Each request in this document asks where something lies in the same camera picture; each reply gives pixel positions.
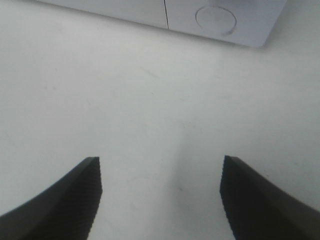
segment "white panel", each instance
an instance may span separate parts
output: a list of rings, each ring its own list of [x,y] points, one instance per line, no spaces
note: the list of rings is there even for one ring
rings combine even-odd
[[[164,0],[39,0],[73,9],[167,28]]]
[[[266,42],[285,3],[286,0],[166,0],[168,27],[260,47]]]

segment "round button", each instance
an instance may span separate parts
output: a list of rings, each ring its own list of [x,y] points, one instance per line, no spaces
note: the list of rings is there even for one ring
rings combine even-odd
[[[231,11],[217,6],[200,8],[195,18],[203,29],[223,36],[232,34],[237,25],[237,19]]]

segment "white surface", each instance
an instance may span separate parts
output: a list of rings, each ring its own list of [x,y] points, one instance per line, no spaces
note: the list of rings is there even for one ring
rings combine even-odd
[[[0,215],[101,157],[89,240],[233,239],[238,156],[320,210],[320,4],[251,49],[38,3],[0,8]]]
[[[91,13],[168,28],[164,0],[39,0]]]
[[[261,47],[265,44],[286,2],[287,0],[166,0],[165,5],[170,30]],[[208,13],[204,14],[203,10],[208,10],[208,7],[226,9],[229,18],[222,17],[221,11],[217,16],[218,8],[215,9],[215,14],[211,12],[211,16],[208,16]],[[231,21],[228,34],[225,31],[200,27],[199,23],[207,22],[208,17],[211,18],[208,25],[212,25],[213,29],[219,25],[223,28]]]

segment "circular knob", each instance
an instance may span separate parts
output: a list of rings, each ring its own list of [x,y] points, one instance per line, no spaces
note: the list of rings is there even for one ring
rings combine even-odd
[[[237,19],[235,15],[222,7],[204,6],[195,15],[196,21],[203,29],[220,34],[230,35],[236,28]]]

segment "white appliance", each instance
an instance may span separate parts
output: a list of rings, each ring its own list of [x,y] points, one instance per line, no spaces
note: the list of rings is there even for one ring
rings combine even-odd
[[[266,42],[287,0],[39,0],[251,47]]]

